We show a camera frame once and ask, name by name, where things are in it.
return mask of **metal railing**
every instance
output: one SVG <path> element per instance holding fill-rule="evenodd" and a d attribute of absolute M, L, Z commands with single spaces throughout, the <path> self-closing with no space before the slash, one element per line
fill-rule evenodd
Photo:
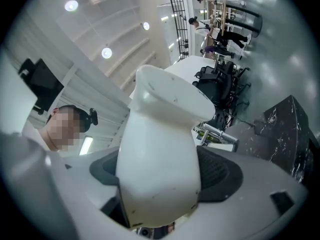
<path fill-rule="evenodd" d="M 174 17 L 176 35 L 179 44 L 180 60 L 189 56 L 188 22 L 186 18 L 184 0 L 170 0 Z"/>

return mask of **ceiling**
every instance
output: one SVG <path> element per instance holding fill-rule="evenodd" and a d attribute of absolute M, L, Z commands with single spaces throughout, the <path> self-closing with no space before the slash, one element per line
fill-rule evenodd
<path fill-rule="evenodd" d="M 171 65 L 153 0 L 105 0 L 98 4 L 76 0 L 75 11 L 65 10 L 67 1 L 40 0 L 63 32 L 127 95 L 135 88 L 139 66 L 165 69 Z M 143 28 L 144 22 L 150 24 L 150 30 Z M 112 50 L 108 59 L 101 54 L 106 47 Z"/>

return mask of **floor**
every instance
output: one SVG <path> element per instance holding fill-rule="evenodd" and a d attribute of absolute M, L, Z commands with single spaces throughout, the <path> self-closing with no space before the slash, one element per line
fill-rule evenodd
<path fill-rule="evenodd" d="M 303 16 L 290 0 L 245 0 L 248 10 L 263 17 L 261 32 L 252 38 L 241 60 L 249 67 L 243 77 L 252 86 L 242 98 L 237 116 L 253 121 L 261 112 L 293 95 L 309 119 L 309 127 L 320 141 L 320 60 L 319 50 Z M 250 22 L 253 17 L 246 16 Z"/>

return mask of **black monitor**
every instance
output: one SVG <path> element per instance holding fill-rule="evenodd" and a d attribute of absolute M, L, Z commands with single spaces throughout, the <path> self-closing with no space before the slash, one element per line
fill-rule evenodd
<path fill-rule="evenodd" d="M 30 59 L 27 59 L 20 71 L 23 69 L 28 71 L 27 77 L 24 78 L 25 83 L 38 98 L 35 106 L 42 111 L 48 111 L 64 86 L 42 59 L 39 59 L 35 65 Z"/>

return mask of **shiny floor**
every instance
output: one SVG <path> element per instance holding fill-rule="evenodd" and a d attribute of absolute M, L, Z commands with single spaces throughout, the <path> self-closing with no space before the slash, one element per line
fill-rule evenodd
<path fill-rule="evenodd" d="M 237 115 L 252 121 L 260 113 L 293 95 L 305 110 L 309 127 L 320 141 L 320 51 L 303 16 L 291 0 L 245 0 L 248 10 L 263 17 L 261 32 L 252 38 L 241 60 L 249 67 L 244 82 L 251 82 L 242 97 L 248 107 Z M 250 22 L 253 17 L 247 15 Z M 250 33 L 244 30 L 243 35 Z"/>

